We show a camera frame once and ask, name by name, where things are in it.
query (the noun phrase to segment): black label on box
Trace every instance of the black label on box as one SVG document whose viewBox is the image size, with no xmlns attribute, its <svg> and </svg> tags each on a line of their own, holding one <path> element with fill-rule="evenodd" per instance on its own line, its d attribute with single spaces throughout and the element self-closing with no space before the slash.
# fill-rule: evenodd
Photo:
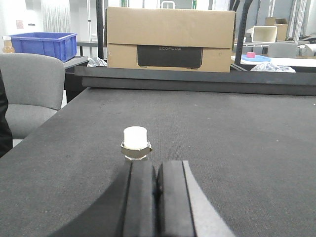
<svg viewBox="0 0 316 237">
<path fill-rule="evenodd" d="M 141 67 L 178 67 L 197 69 L 202 64 L 203 48 L 137 46 L 137 64 Z"/>
</svg>

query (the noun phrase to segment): pink object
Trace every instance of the pink object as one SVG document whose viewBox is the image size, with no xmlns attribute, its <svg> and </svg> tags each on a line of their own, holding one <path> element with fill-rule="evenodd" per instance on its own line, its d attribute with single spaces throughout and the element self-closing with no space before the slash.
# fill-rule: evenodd
<svg viewBox="0 0 316 237">
<path fill-rule="evenodd" d="M 253 53 L 253 52 L 247 53 L 247 58 L 255 58 L 255 57 L 256 57 L 256 53 Z"/>
</svg>

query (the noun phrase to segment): white curtain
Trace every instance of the white curtain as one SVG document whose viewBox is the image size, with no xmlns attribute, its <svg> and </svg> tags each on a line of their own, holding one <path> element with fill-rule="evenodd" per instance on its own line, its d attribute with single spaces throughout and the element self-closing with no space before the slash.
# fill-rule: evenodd
<svg viewBox="0 0 316 237">
<path fill-rule="evenodd" d="M 69 0 L 41 0 L 45 32 L 71 32 Z"/>
</svg>

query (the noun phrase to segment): small cardboard box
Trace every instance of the small cardboard box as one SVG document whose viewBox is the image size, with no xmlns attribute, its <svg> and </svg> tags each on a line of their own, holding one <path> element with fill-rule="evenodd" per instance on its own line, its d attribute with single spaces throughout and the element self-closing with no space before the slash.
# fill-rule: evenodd
<svg viewBox="0 0 316 237">
<path fill-rule="evenodd" d="M 277 27 L 275 26 L 253 26 L 252 42 L 273 43 L 277 37 Z"/>
<path fill-rule="evenodd" d="M 107 8 L 108 67 L 229 72 L 235 12 Z"/>
<path fill-rule="evenodd" d="M 277 40 L 286 39 L 288 23 L 285 18 L 266 17 L 265 25 L 277 27 Z"/>
</svg>

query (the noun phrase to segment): blue plastic crate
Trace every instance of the blue plastic crate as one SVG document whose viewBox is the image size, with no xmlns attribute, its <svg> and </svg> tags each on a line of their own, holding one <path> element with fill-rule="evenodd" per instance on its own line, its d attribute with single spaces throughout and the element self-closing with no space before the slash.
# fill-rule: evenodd
<svg viewBox="0 0 316 237">
<path fill-rule="evenodd" d="M 77 54 L 76 33 L 32 32 L 11 35 L 16 53 L 35 53 L 68 61 Z"/>
</svg>

